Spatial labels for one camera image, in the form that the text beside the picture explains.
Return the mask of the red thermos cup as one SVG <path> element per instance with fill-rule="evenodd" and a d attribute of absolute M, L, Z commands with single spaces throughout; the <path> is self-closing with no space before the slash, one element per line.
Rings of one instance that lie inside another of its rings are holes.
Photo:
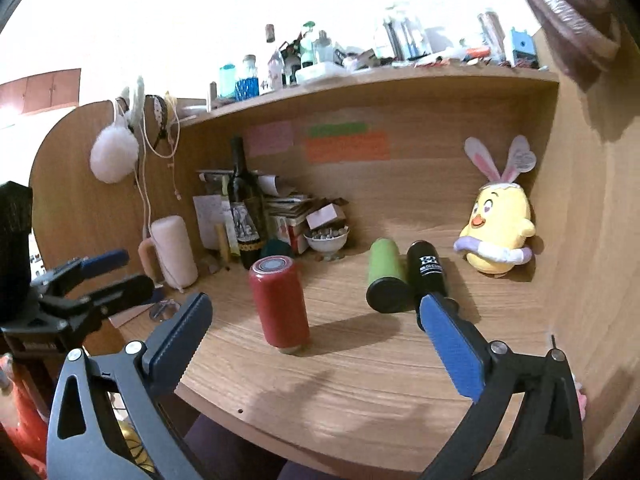
<path fill-rule="evenodd" d="M 262 258 L 252 265 L 248 279 L 268 344 L 285 354 L 306 346 L 310 329 L 294 260 L 288 256 Z"/>

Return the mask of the dark green hexagonal cup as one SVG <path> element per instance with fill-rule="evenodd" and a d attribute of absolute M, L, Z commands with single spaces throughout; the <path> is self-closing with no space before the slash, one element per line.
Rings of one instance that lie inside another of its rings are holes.
<path fill-rule="evenodd" d="M 294 252 L 288 243 L 282 242 L 282 240 L 278 240 L 277 238 L 270 238 L 262 248 L 262 258 L 271 256 L 287 256 L 293 258 Z"/>

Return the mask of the black thermos cup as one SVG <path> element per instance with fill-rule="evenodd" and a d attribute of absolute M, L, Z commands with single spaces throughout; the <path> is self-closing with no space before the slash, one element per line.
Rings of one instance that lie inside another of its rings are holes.
<path fill-rule="evenodd" d="M 423 325 L 420 315 L 420 303 L 431 292 L 441 294 L 459 311 L 459 305 L 449 297 L 446 273 L 434 245 L 426 240 L 416 240 L 407 252 L 408 284 L 413 292 L 416 305 L 416 322 L 420 330 Z"/>

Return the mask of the green thermos cup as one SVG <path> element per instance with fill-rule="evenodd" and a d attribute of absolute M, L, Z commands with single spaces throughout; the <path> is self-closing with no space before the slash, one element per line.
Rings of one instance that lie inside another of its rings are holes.
<path fill-rule="evenodd" d="M 397 244 L 390 238 L 379 238 L 371 244 L 366 299 L 378 313 L 397 313 L 413 308 L 404 263 Z"/>

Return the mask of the small round mirror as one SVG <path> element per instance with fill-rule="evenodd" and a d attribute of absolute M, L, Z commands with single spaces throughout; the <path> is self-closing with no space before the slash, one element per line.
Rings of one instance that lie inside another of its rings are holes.
<path fill-rule="evenodd" d="M 170 320 L 179 310 L 180 304 L 173 299 L 163 299 L 149 308 L 149 318 L 154 323 L 163 323 Z"/>

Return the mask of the pink mug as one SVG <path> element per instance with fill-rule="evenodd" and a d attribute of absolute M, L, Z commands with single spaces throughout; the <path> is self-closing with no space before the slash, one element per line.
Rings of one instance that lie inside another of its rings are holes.
<path fill-rule="evenodd" d="M 156 284 L 184 289 L 198 280 L 186 222 L 180 216 L 155 220 L 138 246 L 138 256 L 144 273 Z"/>

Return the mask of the yellow cylindrical stick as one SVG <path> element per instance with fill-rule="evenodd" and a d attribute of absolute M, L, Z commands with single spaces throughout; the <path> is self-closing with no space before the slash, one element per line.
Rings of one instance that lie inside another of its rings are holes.
<path fill-rule="evenodd" d="M 224 222 L 217 222 L 215 224 L 215 232 L 219 245 L 219 253 L 222 263 L 228 268 L 231 261 L 230 245 L 227 235 L 226 226 Z"/>

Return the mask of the dark wine bottle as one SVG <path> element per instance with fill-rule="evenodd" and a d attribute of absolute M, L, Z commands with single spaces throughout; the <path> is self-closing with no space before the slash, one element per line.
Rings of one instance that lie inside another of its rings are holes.
<path fill-rule="evenodd" d="M 246 270 L 262 258 L 268 230 L 262 210 L 262 190 L 247 167 L 244 143 L 240 136 L 231 139 L 233 172 L 228 196 L 240 259 Z"/>

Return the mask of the yellow chick plush toy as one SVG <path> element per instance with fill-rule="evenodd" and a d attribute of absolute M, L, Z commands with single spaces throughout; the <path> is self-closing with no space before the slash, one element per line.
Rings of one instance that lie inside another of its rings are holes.
<path fill-rule="evenodd" d="M 454 251 L 481 274 L 501 278 L 533 258 L 527 241 L 536 234 L 529 199 L 516 182 L 536 167 L 526 136 L 510 145 L 506 168 L 499 170 L 481 140 L 470 136 L 465 155 L 487 178 L 474 200 L 470 218 L 454 241 Z"/>

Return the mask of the stack of books and papers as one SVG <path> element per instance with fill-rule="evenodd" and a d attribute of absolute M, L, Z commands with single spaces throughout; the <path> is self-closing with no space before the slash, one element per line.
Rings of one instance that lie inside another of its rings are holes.
<path fill-rule="evenodd" d="M 228 196 L 231 176 L 231 170 L 198 170 L 198 177 L 205 184 L 206 192 L 221 196 L 228 240 L 231 248 L 237 252 L 239 246 Z M 325 198 L 299 193 L 275 174 L 254 172 L 254 176 L 262 190 L 262 210 L 269 236 L 288 243 L 294 255 L 303 255 L 308 250 L 304 235 L 310 231 L 346 226 L 346 214 L 340 200 L 330 202 Z"/>

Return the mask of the white bowl with pebbles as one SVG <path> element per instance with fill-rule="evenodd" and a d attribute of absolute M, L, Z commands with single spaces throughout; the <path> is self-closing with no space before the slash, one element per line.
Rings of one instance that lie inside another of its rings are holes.
<path fill-rule="evenodd" d="M 349 227 L 322 228 L 305 234 L 308 246 L 322 261 L 335 261 L 342 258 L 341 250 L 348 241 Z"/>

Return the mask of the teal plastic bottle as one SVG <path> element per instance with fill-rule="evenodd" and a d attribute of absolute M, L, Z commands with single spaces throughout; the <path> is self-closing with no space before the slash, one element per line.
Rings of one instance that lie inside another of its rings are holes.
<path fill-rule="evenodd" d="M 235 65 L 226 64 L 219 69 L 217 82 L 218 96 L 221 99 L 235 99 Z"/>

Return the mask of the green sticky note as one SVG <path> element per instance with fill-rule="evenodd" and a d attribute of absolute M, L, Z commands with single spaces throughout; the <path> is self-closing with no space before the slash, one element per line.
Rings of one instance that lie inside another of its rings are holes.
<path fill-rule="evenodd" d="M 317 124 L 308 128 L 308 136 L 314 139 L 334 136 L 358 136 L 369 131 L 365 122 L 340 122 L 339 124 Z"/>

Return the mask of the blue pencil sharpener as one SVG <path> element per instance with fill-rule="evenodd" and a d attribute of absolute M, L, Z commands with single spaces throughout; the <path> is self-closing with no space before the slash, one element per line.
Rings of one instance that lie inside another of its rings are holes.
<path fill-rule="evenodd" d="M 539 62 L 534 40 L 524 30 L 520 32 L 515 28 L 511 29 L 511 44 L 514 65 L 516 67 L 532 68 L 538 70 Z"/>

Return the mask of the clear pen holder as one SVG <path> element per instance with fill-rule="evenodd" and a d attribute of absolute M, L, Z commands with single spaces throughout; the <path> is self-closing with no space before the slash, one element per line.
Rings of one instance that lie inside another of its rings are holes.
<path fill-rule="evenodd" d="M 433 52 L 425 29 L 398 6 L 385 9 L 383 27 L 397 61 L 415 61 Z"/>

